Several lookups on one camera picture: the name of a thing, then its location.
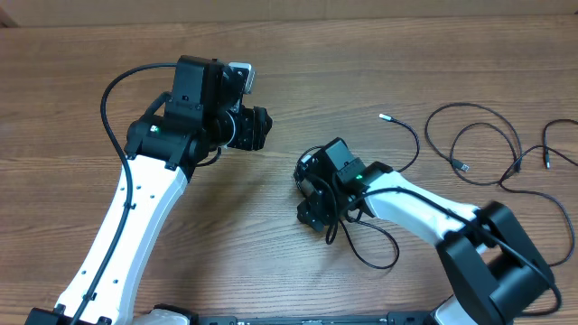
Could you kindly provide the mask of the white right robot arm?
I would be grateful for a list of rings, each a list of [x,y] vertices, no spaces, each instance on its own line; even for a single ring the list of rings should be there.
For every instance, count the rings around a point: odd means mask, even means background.
[[[297,217],[333,240],[351,211],[405,228],[435,248],[452,296],[427,324],[511,324],[544,292],[561,295],[550,266],[513,212],[496,201],[479,208],[415,186],[382,162],[365,165],[335,138],[306,151],[294,179],[304,200]]]

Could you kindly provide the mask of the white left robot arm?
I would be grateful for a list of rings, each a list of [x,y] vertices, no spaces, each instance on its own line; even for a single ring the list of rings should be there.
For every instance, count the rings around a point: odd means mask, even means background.
[[[164,91],[128,128],[126,144],[107,120],[107,100],[123,79],[115,78],[100,103],[103,126],[122,169],[114,198],[79,271],[51,310],[31,309],[31,324],[196,324],[183,308],[157,304],[134,315],[137,290],[165,220],[194,171],[215,163],[224,148],[263,148],[272,119],[263,107],[245,107],[255,77],[251,64],[181,56],[172,65],[172,89]]]

